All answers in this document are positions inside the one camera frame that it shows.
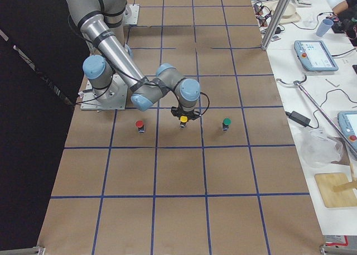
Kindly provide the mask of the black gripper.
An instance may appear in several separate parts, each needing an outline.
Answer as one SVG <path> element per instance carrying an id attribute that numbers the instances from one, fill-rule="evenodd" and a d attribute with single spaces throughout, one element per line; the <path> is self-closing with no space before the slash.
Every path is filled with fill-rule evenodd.
<path id="1" fill-rule="evenodd" d="M 171 107 L 171 114 L 174 117 L 177 117 L 178 119 L 180 119 L 182 116 L 185 116 L 188 118 L 188 120 L 193 120 L 193 121 L 201 117 L 201 114 L 198 111 L 195 110 L 185 111 L 181 106 Z"/>

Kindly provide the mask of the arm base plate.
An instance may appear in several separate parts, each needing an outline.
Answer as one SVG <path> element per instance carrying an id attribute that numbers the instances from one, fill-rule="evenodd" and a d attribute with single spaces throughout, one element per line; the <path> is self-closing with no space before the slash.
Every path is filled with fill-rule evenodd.
<path id="1" fill-rule="evenodd" d="M 89 80 L 86 83 L 85 90 L 87 89 L 88 92 L 83 92 L 81 110 L 125 110 L 128 87 L 118 74 L 112 76 L 109 89 L 94 90 Z"/>
<path id="2" fill-rule="evenodd" d="M 138 23 L 140 5 L 138 4 L 127 4 L 124 14 L 123 23 L 125 26 L 136 26 Z"/>

